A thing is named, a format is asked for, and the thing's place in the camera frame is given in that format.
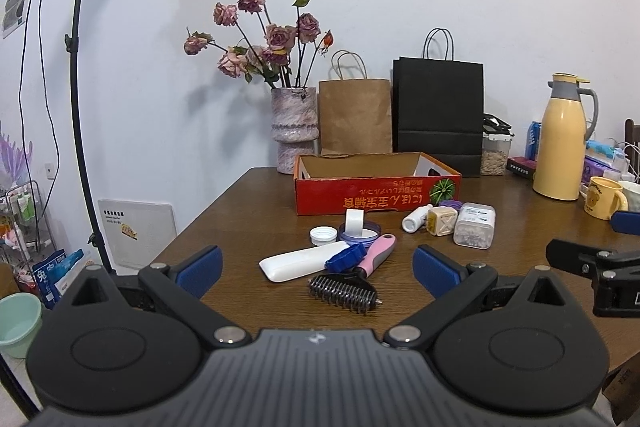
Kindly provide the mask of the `blue drink can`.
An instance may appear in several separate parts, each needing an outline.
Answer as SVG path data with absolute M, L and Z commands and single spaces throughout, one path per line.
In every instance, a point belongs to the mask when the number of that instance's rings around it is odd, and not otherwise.
M 536 161 L 540 143 L 541 123 L 533 121 L 526 133 L 525 158 Z

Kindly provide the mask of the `purple box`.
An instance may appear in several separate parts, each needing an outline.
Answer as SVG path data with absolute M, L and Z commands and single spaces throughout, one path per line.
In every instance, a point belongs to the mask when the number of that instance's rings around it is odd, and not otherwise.
M 600 176 L 613 181 L 620 181 L 620 172 L 613 167 L 603 164 L 597 159 L 585 157 L 584 168 L 582 168 L 582 184 L 588 185 L 594 176 Z

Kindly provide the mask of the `clear seed container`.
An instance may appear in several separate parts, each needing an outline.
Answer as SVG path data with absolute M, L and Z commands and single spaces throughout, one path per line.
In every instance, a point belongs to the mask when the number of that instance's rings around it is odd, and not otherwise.
M 495 115 L 483 115 L 482 176 L 503 176 L 506 173 L 513 137 L 510 124 Z

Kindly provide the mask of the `clear white plastic jar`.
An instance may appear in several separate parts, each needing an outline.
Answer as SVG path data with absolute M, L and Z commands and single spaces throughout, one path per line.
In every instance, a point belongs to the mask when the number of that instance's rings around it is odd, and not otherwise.
M 454 243 L 486 251 L 494 240 L 496 210 L 494 207 L 465 202 L 458 211 L 454 226 Z

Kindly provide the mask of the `dried rose bouquet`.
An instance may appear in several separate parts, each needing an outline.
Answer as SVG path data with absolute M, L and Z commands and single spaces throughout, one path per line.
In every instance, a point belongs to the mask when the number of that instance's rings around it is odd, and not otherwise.
M 207 49 L 220 52 L 217 69 L 230 78 L 252 82 L 262 78 L 271 89 L 306 88 L 314 63 L 334 45 L 334 35 L 322 29 L 307 11 L 311 0 L 293 0 L 294 22 L 278 24 L 269 13 L 267 0 L 218 2 L 213 8 L 215 26 L 233 28 L 239 41 L 224 46 L 205 31 L 188 30 L 184 54 L 195 56 Z

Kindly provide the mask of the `wall poster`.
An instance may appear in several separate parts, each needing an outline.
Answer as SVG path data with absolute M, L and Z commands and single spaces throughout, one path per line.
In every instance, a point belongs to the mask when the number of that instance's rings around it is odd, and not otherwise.
M 26 3 L 28 0 L 6 0 L 4 4 L 1 33 L 6 39 L 13 31 L 22 26 L 25 21 Z

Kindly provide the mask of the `white remote control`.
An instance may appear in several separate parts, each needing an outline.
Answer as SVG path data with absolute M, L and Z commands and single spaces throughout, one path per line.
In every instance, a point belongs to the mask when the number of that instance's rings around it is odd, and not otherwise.
M 346 242 L 338 241 L 271 256 L 258 265 L 270 282 L 284 283 L 322 271 L 329 259 L 347 247 Z

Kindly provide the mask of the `green plastic bucket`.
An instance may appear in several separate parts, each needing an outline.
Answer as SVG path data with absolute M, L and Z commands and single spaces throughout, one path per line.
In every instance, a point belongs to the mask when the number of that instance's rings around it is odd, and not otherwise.
M 27 351 L 42 325 L 40 300 L 27 293 L 17 293 L 0 301 L 0 346 L 4 355 L 26 358 Z

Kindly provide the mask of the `white tape roll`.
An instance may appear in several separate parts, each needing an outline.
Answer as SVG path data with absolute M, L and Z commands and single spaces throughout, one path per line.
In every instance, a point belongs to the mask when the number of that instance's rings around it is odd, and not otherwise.
M 360 237 L 363 231 L 364 211 L 358 208 L 349 208 L 345 212 L 344 234 Z

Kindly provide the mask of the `blue toothed plastic lid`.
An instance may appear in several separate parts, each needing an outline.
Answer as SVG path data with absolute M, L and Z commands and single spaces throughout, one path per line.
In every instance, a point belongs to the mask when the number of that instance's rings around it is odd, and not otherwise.
M 362 244 L 352 244 L 326 260 L 324 267 L 329 273 L 343 273 L 354 269 L 366 257 L 367 248 Z

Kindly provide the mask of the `yellow mug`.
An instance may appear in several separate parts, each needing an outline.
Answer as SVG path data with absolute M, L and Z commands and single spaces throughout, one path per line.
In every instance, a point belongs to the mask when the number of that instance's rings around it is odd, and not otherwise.
M 593 218 L 608 221 L 617 211 L 628 210 L 628 199 L 623 185 L 617 181 L 593 176 L 588 184 L 585 212 Z

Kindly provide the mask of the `white spray bottle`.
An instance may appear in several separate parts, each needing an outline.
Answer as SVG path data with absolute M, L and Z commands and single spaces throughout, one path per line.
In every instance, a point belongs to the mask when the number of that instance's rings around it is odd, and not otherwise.
M 408 216 L 406 216 L 401 221 L 401 228 L 408 234 L 414 234 L 423 227 L 428 212 L 433 208 L 432 204 L 427 204 L 425 206 L 420 206 L 415 210 L 411 211 Z

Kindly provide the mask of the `red cardboard box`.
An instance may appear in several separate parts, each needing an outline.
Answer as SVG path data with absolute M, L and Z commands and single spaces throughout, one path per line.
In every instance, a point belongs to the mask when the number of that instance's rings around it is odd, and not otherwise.
M 293 179 L 297 213 L 320 216 L 437 205 L 458 197 L 462 174 L 424 153 L 299 155 Z

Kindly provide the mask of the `dark red small box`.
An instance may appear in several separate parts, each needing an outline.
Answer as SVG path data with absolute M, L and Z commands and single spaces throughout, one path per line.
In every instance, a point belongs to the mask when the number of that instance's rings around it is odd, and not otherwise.
M 522 156 L 509 157 L 506 161 L 506 170 L 527 180 L 534 179 L 536 167 L 536 161 Z

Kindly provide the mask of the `white board on floor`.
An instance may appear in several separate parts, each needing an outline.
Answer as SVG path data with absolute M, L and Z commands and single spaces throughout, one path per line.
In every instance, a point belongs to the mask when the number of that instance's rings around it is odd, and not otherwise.
M 167 202 L 98 200 L 104 237 L 119 267 L 142 269 L 176 238 L 172 206 Z

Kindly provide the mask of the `pink pet grooming brush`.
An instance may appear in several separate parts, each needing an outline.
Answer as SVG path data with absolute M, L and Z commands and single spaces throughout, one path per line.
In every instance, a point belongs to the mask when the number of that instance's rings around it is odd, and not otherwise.
M 390 257 L 395 246 L 393 234 L 378 236 L 356 267 L 342 273 L 322 273 L 313 277 L 308 283 L 309 295 L 359 314 L 374 311 L 382 301 L 368 278 Z

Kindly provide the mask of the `pink marbled ceramic vase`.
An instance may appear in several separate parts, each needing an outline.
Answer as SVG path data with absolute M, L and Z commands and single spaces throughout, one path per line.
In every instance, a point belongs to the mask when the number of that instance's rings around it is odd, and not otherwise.
M 298 155 L 314 155 L 319 139 L 317 91 L 307 88 L 274 88 L 271 91 L 271 136 L 277 143 L 277 170 L 294 172 Z

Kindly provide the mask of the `purple toothed plastic lid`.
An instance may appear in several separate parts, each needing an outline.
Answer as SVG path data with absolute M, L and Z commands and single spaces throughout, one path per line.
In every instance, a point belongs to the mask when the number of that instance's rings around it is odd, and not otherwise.
M 439 207 L 454 208 L 455 210 L 459 211 L 463 205 L 463 202 L 460 202 L 460 200 L 457 199 L 445 199 L 442 200 L 438 205 Z

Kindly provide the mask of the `brown paper bag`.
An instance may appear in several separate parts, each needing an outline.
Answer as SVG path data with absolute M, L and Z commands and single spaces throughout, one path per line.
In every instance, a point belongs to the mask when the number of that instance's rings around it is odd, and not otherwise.
M 341 59 L 351 56 L 359 78 L 345 78 Z M 337 80 L 318 83 L 320 150 L 322 156 L 390 154 L 392 138 L 392 83 L 371 78 L 358 53 L 338 50 L 331 57 Z

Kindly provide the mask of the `small white jar lid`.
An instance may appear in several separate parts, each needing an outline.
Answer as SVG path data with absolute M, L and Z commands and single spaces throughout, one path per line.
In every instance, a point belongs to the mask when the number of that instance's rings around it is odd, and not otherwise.
M 320 227 L 314 227 L 309 231 L 309 238 L 314 246 L 331 244 L 337 240 L 337 229 L 320 225 Z

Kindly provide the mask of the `black paper bag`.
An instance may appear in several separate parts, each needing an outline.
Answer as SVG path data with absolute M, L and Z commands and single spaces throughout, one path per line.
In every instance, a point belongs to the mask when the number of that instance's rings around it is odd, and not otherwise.
M 479 176 L 483 116 L 484 66 L 454 58 L 449 29 L 430 30 L 420 57 L 393 61 L 395 152 L 422 152 L 462 176 Z

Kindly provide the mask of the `yellow thermos jug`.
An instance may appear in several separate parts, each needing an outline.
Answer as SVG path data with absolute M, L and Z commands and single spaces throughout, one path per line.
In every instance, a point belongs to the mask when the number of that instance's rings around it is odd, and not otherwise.
M 533 190 L 560 202 L 575 202 L 587 141 L 596 129 L 599 99 L 589 80 L 568 72 L 555 72 L 548 82 L 549 102 L 540 128 L 537 166 Z

